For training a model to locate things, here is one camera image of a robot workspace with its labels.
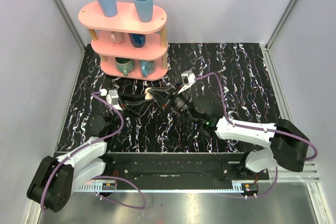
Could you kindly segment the left controller board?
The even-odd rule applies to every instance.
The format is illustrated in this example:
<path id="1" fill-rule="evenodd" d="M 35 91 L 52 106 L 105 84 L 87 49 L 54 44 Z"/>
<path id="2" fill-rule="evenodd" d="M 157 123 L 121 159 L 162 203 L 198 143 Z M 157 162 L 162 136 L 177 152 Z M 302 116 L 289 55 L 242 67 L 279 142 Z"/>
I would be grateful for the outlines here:
<path id="1" fill-rule="evenodd" d="M 102 190 L 103 191 L 114 191 L 116 188 L 115 181 L 112 182 L 103 182 L 102 183 Z"/>

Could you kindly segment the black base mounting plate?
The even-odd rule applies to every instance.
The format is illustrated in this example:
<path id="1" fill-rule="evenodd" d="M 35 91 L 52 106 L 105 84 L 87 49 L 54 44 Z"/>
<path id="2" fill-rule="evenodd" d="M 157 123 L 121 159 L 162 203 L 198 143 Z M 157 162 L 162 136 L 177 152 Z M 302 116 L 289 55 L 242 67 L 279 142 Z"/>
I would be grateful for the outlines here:
<path id="1" fill-rule="evenodd" d="M 108 153 L 106 176 L 116 175 L 142 191 L 232 189 L 234 180 L 263 181 L 267 170 L 254 174 L 242 167 L 242 153 Z"/>

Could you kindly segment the short light blue cup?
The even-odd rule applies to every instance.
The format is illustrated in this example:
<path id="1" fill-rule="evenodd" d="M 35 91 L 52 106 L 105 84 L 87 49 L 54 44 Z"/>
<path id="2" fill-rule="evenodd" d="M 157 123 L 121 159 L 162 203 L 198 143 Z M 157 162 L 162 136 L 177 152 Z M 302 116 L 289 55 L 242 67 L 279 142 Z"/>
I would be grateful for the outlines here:
<path id="1" fill-rule="evenodd" d="M 141 22 L 147 23 L 153 17 L 153 0 L 133 0 L 138 18 Z"/>

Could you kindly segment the blue butterfly mug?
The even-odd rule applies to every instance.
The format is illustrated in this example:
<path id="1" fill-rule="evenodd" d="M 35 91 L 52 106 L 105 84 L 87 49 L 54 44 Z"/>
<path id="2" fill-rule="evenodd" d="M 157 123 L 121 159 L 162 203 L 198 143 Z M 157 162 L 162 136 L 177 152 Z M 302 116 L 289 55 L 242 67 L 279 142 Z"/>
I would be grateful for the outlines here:
<path id="1" fill-rule="evenodd" d="M 155 61 L 140 60 L 139 63 L 143 77 L 147 77 L 155 71 Z"/>

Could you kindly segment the controller board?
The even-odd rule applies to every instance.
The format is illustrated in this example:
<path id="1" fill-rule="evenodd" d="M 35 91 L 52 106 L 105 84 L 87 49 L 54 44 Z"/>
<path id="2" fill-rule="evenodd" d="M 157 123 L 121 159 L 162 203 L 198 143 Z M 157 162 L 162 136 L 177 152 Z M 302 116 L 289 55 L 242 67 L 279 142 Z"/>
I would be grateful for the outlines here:
<path id="1" fill-rule="evenodd" d="M 103 191 L 114 191 L 116 188 L 115 181 L 112 182 L 103 182 L 102 183 L 102 190 Z"/>
<path id="2" fill-rule="evenodd" d="M 243 186 L 244 191 L 259 191 L 259 185 L 257 183 L 254 184 L 245 184 Z"/>

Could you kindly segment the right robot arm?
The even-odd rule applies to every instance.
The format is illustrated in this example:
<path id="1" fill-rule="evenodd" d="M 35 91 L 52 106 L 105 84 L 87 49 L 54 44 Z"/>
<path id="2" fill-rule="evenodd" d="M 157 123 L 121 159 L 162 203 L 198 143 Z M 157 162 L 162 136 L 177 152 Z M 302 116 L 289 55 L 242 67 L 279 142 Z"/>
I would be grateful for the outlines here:
<path id="1" fill-rule="evenodd" d="M 164 109 L 172 107 L 208 137 L 261 146 L 261 150 L 245 154 L 243 164 L 238 167 L 239 176 L 244 180 L 252 179 L 264 169 L 278 166 L 297 173 L 304 168 L 310 141 L 288 120 L 276 124 L 228 122 L 207 98 L 189 98 L 184 88 L 179 86 L 148 88 L 145 94 Z"/>

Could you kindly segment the right controller board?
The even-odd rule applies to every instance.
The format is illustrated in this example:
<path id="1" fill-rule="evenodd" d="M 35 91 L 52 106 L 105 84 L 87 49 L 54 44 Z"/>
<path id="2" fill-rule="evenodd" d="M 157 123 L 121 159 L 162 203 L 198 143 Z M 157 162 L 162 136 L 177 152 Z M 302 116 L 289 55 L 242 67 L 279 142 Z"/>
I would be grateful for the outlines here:
<path id="1" fill-rule="evenodd" d="M 259 191 L 259 185 L 257 183 L 254 184 L 245 184 L 243 186 L 244 191 Z"/>

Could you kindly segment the beige earbud charging case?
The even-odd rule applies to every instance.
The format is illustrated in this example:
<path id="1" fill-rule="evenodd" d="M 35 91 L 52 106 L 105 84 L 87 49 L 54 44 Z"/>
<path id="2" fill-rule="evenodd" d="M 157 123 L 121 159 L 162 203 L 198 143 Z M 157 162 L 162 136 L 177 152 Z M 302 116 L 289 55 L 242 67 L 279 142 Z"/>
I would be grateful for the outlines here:
<path id="1" fill-rule="evenodd" d="M 146 88 L 145 89 L 145 100 L 151 100 L 151 99 L 153 99 L 153 96 L 150 94 L 150 90 L 151 90 L 152 88 Z"/>

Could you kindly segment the pink mug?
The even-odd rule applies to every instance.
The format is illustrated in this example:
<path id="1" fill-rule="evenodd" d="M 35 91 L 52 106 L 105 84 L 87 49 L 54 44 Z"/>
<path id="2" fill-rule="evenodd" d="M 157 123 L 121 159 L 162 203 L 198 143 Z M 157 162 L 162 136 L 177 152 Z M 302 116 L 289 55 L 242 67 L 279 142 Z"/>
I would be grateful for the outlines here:
<path id="1" fill-rule="evenodd" d="M 120 44 L 124 41 L 124 33 L 112 31 L 111 32 L 111 40 L 114 44 Z"/>

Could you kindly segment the pink three-tier wooden shelf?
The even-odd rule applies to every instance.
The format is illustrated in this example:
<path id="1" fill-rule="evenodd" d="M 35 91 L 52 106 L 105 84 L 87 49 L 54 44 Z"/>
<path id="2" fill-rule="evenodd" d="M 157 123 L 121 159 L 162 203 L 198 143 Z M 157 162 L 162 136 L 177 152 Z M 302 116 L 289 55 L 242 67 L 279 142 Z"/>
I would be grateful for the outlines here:
<path id="1" fill-rule="evenodd" d="M 110 76 L 123 77 L 117 69 L 115 58 L 128 58 L 135 61 L 135 69 L 127 76 L 131 79 L 155 81 L 167 74 L 166 38 L 167 13 L 159 6 L 153 7 L 153 17 L 148 23 L 139 20 L 134 3 L 118 2 L 118 13 L 114 17 L 106 17 L 98 2 L 84 6 L 78 14 L 79 21 L 91 35 L 91 46 L 101 59 L 101 70 Z M 114 44 L 111 32 L 123 32 L 124 41 Z M 145 45 L 135 48 L 129 39 L 129 33 L 145 35 Z M 155 61 L 155 71 L 143 77 L 140 60 Z"/>

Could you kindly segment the green ceramic mug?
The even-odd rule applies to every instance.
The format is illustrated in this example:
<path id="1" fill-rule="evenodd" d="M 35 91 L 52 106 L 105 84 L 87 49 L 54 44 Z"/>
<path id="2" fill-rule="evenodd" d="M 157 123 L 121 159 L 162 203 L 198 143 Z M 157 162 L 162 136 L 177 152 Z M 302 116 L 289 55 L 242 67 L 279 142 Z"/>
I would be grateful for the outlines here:
<path id="1" fill-rule="evenodd" d="M 115 58 L 117 69 L 124 75 L 128 76 L 135 69 L 135 61 L 128 58 Z"/>

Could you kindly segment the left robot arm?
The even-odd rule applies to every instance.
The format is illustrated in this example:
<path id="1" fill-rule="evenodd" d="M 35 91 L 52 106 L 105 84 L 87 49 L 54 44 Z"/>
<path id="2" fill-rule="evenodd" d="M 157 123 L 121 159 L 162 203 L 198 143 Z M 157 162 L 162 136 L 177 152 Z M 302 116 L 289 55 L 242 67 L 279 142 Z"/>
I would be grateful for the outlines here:
<path id="1" fill-rule="evenodd" d="M 118 135 L 125 122 L 122 111 L 142 116 L 153 103 L 147 94 L 132 95 L 102 89 L 91 96 L 107 105 L 113 112 L 109 120 L 96 116 L 93 119 L 95 133 L 74 150 L 58 156 L 44 157 L 27 189 L 28 199 L 38 203 L 42 210 L 59 212 L 68 202 L 72 193 L 80 191 L 87 182 L 98 185 L 94 192 L 100 199 L 113 192 L 118 182 L 125 182 L 136 191 L 140 189 L 131 181 L 113 175 L 112 165 L 106 163 L 108 141 Z"/>

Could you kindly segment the dark blue mug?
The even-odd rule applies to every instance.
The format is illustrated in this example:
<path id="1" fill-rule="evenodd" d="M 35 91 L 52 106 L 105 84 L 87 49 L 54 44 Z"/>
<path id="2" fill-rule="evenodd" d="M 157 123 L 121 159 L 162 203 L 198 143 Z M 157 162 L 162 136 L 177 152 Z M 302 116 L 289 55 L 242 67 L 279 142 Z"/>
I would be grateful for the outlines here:
<path id="1" fill-rule="evenodd" d="M 141 48 L 145 45 L 145 35 L 143 34 L 129 33 L 129 39 L 135 48 Z"/>

